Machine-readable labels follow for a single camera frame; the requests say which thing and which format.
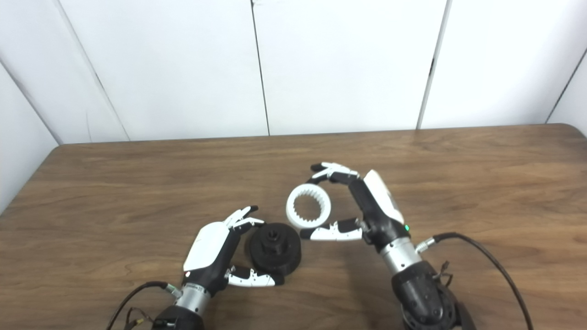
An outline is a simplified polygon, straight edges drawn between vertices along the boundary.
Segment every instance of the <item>silver metal cylinder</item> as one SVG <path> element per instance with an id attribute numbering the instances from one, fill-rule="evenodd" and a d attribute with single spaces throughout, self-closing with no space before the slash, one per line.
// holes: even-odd
<path id="1" fill-rule="evenodd" d="M 187 308 L 202 316 L 208 301 L 212 298 L 210 293 L 204 287 L 193 283 L 185 284 L 181 290 L 183 295 L 176 300 L 175 305 Z"/>
<path id="2" fill-rule="evenodd" d="M 422 258 L 416 253 L 409 237 L 394 240 L 386 245 L 379 254 L 383 257 L 383 261 L 385 261 L 392 276 L 422 261 Z"/>

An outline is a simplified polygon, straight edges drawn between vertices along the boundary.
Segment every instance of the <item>panel seam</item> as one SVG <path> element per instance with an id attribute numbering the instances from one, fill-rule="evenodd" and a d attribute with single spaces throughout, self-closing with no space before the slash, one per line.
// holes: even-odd
<path id="1" fill-rule="evenodd" d="M 418 114 L 418 121 L 416 122 L 416 130 L 422 128 L 424 112 L 426 111 L 426 105 L 428 104 L 428 95 L 430 94 L 430 88 L 432 87 L 432 81 L 434 80 L 434 73 L 436 71 L 436 66 L 438 65 L 438 57 L 440 56 L 440 49 L 442 48 L 442 41 L 444 39 L 444 31 L 446 30 L 448 16 L 450 14 L 450 8 L 452 4 L 453 0 L 446 0 L 442 21 L 440 22 L 440 29 L 438 30 L 438 38 L 436 39 L 436 47 L 434 48 L 434 55 L 432 56 L 432 61 L 430 64 L 430 71 L 428 72 L 428 80 L 426 81 L 426 88 L 424 89 L 422 104 L 420 105 L 420 113 Z"/>
<path id="2" fill-rule="evenodd" d="M 550 113 L 548 114 L 548 117 L 546 117 L 546 121 L 544 121 L 545 124 L 548 124 L 548 121 L 550 120 L 550 118 L 552 117 L 552 114 L 554 113 L 554 110 L 556 110 L 556 107 L 558 106 L 558 103 L 561 101 L 562 96 L 565 94 L 566 92 L 566 88 L 569 87 L 569 84 L 571 83 L 571 81 L 573 80 L 573 77 L 575 76 L 575 73 L 577 72 L 577 70 L 579 69 L 579 67 L 581 66 L 581 62 L 583 62 L 583 59 L 585 58 L 585 54 L 587 53 L 587 48 L 585 48 L 585 50 L 583 51 L 583 55 L 581 55 L 581 58 L 579 60 L 579 63 L 577 63 L 577 66 L 575 67 L 575 70 L 573 70 L 573 73 L 571 73 L 571 77 L 569 77 L 569 80 L 566 82 L 565 87 L 562 89 L 561 94 L 558 96 L 558 99 L 556 99 L 556 102 L 554 103 L 554 107 L 552 107 L 552 110 L 550 111 Z"/>
<path id="3" fill-rule="evenodd" d="M 251 1 L 251 15 L 253 17 L 253 31 L 255 32 L 255 46 L 257 47 L 257 61 L 259 62 L 259 75 L 261 77 L 261 91 L 263 92 L 263 105 L 265 107 L 265 120 L 267 122 L 267 135 L 271 136 L 269 129 L 269 114 L 267 113 L 267 100 L 265 98 L 265 84 L 263 83 L 263 70 L 261 69 L 261 54 L 259 53 L 259 39 L 257 38 L 257 23 L 255 22 L 255 3 Z"/>
<path id="4" fill-rule="evenodd" d="M 67 13 L 65 12 L 65 9 L 63 8 L 63 5 L 61 4 L 61 1 L 60 0 L 53 0 L 53 3 L 55 4 L 55 7 L 57 7 L 57 10 L 59 11 L 59 14 L 63 20 L 63 23 L 65 24 L 65 27 L 67 28 L 67 30 L 69 31 L 69 33 L 71 34 L 73 39 L 75 40 L 75 44 L 77 45 L 78 50 L 82 54 L 82 57 L 83 57 L 84 61 L 86 62 L 88 68 L 90 69 L 91 74 L 94 78 L 94 82 L 97 85 L 98 89 L 100 90 L 102 97 L 104 97 L 106 104 L 107 104 L 107 107 L 114 114 L 116 120 L 118 121 L 120 127 L 122 128 L 122 131 L 124 132 L 124 135 L 126 136 L 126 139 L 128 141 L 130 141 L 131 140 L 130 136 L 129 136 L 128 132 L 126 131 L 126 128 L 124 127 L 124 125 L 122 123 L 122 120 L 120 120 L 120 116 L 118 115 L 118 112 L 116 111 L 116 108 L 114 107 L 114 104 L 112 103 L 112 100 L 110 100 L 110 96 L 108 95 L 108 93 L 106 93 L 106 89 L 104 88 L 104 84 L 102 83 L 102 80 L 100 80 L 100 76 L 98 76 L 98 73 L 96 72 L 96 69 L 94 68 L 94 65 L 92 64 L 92 61 L 88 57 L 86 49 L 83 47 L 82 41 L 79 39 L 77 32 L 73 28 L 71 20 L 69 19 Z M 90 138 L 91 138 L 89 123 L 87 123 L 87 131 L 88 131 L 88 136 L 90 136 Z"/>

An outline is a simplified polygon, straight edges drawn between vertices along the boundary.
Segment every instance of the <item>white gear ring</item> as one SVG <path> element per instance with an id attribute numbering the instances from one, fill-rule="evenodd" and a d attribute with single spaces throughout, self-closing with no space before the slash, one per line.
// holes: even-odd
<path id="1" fill-rule="evenodd" d="M 294 202 L 300 196 L 310 196 L 318 202 L 320 205 L 320 216 L 317 219 L 304 219 L 296 212 Z M 316 184 L 304 183 L 295 187 L 292 193 L 289 194 L 288 201 L 285 205 L 285 214 L 288 216 L 289 222 L 298 229 L 316 228 L 326 222 L 330 216 L 331 209 L 330 197 L 328 197 L 328 193 L 322 187 Z"/>

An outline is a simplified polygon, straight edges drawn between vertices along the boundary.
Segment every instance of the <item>robot finger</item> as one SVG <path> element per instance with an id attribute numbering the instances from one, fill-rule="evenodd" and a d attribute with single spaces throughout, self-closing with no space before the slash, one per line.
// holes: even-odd
<path id="1" fill-rule="evenodd" d="M 281 275 L 255 272 L 251 268 L 242 266 L 233 266 L 228 275 L 228 283 L 237 287 L 274 287 L 284 282 L 285 279 Z"/>
<path id="2" fill-rule="evenodd" d="M 234 211 L 231 215 L 229 215 L 224 221 L 223 223 L 228 227 L 231 228 L 234 226 L 234 224 L 244 218 L 246 218 L 249 214 L 251 214 L 254 211 L 259 210 L 259 207 L 256 205 L 251 205 L 251 206 L 247 206 L 245 208 L 242 208 L 240 210 L 236 210 Z"/>
<path id="3" fill-rule="evenodd" d="M 242 220 L 237 221 L 231 227 L 232 230 L 236 231 L 238 234 L 243 235 L 252 227 L 261 227 L 265 224 L 263 220 L 256 219 L 256 218 L 245 218 Z"/>
<path id="4" fill-rule="evenodd" d="M 318 228 L 302 229 L 299 236 L 312 241 L 353 241 L 363 237 L 363 230 L 357 225 L 357 218 L 350 218 Z"/>

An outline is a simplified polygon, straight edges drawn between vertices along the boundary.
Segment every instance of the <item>wires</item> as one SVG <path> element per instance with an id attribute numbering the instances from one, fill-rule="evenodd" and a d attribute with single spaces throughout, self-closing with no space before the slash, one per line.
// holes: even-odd
<path id="1" fill-rule="evenodd" d="M 114 311 L 114 314 L 110 318 L 110 322 L 108 322 L 108 325 L 106 326 L 106 330 L 112 330 L 112 326 L 114 325 L 114 322 L 116 321 L 116 318 L 118 317 L 118 315 L 120 314 L 120 312 L 122 311 L 122 309 L 124 308 L 124 306 L 126 305 L 126 303 L 134 295 L 136 295 L 142 289 L 151 288 L 151 287 L 160 287 L 161 289 L 168 291 L 169 284 L 167 282 L 161 282 L 161 281 L 150 281 L 150 282 L 146 282 L 145 284 L 140 285 L 137 288 L 135 288 L 134 290 L 132 290 L 129 293 L 129 295 L 126 296 L 126 298 L 124 300 L 122 300 L 122 302 L 120 303 L 120 305 L 118 306 L 118 308 L 116 308 L 116 310 Z"/>
<path id="2" fill-rule="evenodd" d="M 476 240 L 473 240 L 472 238 L 470 238 L 468 236 L 465 236 L 465 235 L 459 234 L 459 233 L 442 233 L 442 234 L 434 235 L 434 236 L 432 236 L 432 238 L 434 239 L 435 243 L 439 243 L 440 241 L 446 240 L 448 238 L 460 238 L 461 240 L 476 247 L 487 258 L 489 258 L 489 260 L 491 260 L 491 262 L 497 267 L 497 269 L 501 272 L 501 275 L 504 276 L 505 280 L 508 281 L 508 284 L 512 288 L 512 291 L 514 292 L 515 298 L 518 300 L 519 307 L 522 309 L 522 313 L 524 314 L 524 319 L 526 320 L 526 325 L 528 326 L 528 330 L 534 330 L 534 326 L 532 325 L 532 319 L 530 318 L 530 313 L 528 312 L 528 308 L 526 307 L 526 303 L 524 302 L 522 295 L 519 293 L 518 288 L 515 286 L 514 281 L 512 280 L 512 278 L 510 277 L 508 272 L 505 270 L 505 268 L 500 264 L 500 262 L 497 261 L 497 259 L 495 259 L 495 257 L 485 247 L 483 247 L 483 245 L 481 245 L 481 243 L 477 242 Z"/>
<path id="3" fill-rule="evenodd" d="M 131 307 L 131 308 L 129 308 L 129 311 L 126 313 L 126 321 L 125 321 L 126 324 L 130 323 L 130 314 L 133 311 L 139 311 L 139 313 L 141 313 L 141 315 L 143 316 L 144 319 L 146 319 L 147 321 L 149 321 L 151 323 L 153 322 L 153 319 L 147 313 L 145 313 L 142 309 L 136 308 L 136 307 Z"/>

